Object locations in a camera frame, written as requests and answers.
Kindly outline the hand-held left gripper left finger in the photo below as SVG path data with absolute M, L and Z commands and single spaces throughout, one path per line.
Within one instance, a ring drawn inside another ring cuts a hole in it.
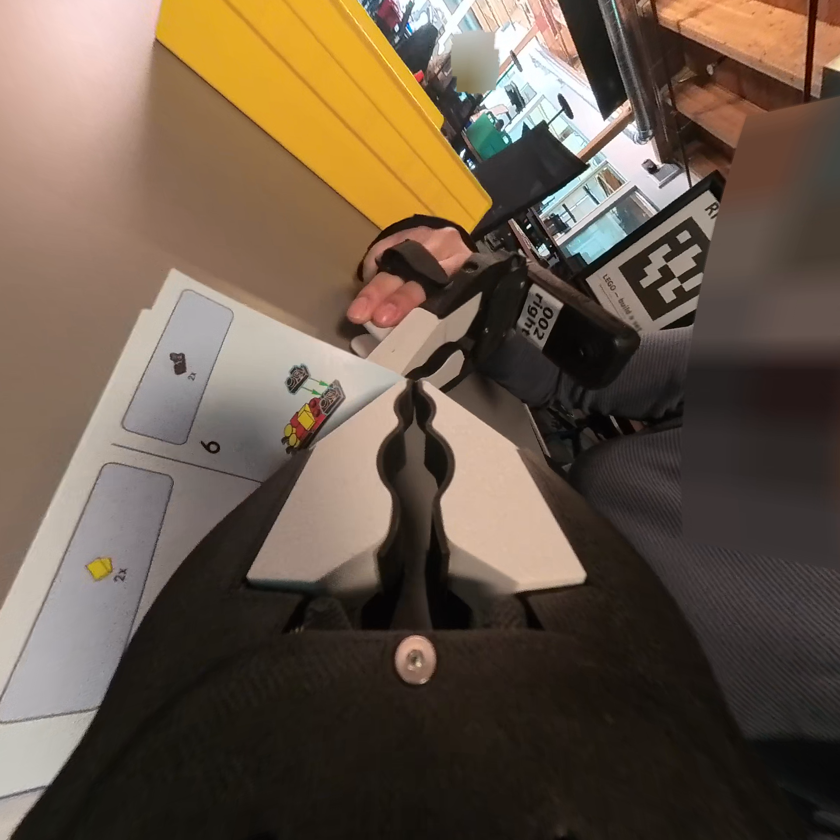
M 398 381 L 301 456 L 248 569 L 248 593 L 329 597 L 359 625 L 393 625 L 406 577 L 398 478 L 413 397 Z

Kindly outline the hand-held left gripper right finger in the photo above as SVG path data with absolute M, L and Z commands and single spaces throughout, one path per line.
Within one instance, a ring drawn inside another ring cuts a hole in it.
M 427 381 L 415 385 L 415 416 L 436 483 L 425 569 L 436 623 L 586 582 L 518 446 Z

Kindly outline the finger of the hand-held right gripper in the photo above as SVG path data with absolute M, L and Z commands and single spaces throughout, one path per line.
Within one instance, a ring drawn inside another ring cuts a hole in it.
M 474 340 L 442 344 L 418 367 L 418 380 L 439 391 L 452 390 L 475 370 L 477 344 Z
M 461 310 L 438 318 L 429 310 L 415 308 L 366 356 L 373 364 L 418 379 L 418 367 L 446 342 L 461 340 Z

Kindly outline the instruction booklet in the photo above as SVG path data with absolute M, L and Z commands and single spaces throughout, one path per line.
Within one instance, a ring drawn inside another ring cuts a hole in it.
M 66 763 L 131 636 L 197 544 L 400 377 L 171 269 L 144 309 L 1 613 L 2 838 Z

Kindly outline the yellow plastic bin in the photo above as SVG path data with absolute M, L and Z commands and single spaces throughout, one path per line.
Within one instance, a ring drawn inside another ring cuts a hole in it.
M 378 228 L 491 199 L 358 2 L 163 1 L 157 40 Z

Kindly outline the person's right forearm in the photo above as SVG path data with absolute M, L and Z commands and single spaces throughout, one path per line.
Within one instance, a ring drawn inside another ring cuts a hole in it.
M 684 403 L 692 326 L 645 333 L 614 382 L 583 387 L 522 336 L 511 333 L 479 371 L 531 407 L 657 421 Z

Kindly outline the person's right hand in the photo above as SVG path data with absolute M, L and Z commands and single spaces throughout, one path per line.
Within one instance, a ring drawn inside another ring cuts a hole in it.
M 352 323 L 370 322 L 378 328 L 392 328 L 425 301 L 425 291 L 419 284 L 404 281 L 377 265 L 381 253 L 407 240 L 423 246 L 447 277 L 456 273 L 474 252 L 469 236 L 452 224 L 420 224 L 379 237 L 367 249 L 357 270 L 361 289 L 346 311 Z

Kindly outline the black white marker sign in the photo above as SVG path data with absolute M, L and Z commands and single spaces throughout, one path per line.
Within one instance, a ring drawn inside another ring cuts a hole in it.
M 713 171 L 584 273 L 601 306 L 639 333 L 693 322 L 726 178 Z

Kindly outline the black hanging monitor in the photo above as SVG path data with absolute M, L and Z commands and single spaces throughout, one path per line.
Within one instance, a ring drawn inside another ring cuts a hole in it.
M 596 107 L 604 119 L 627 101 L 627 93 L 597 1 L 559 1 Z

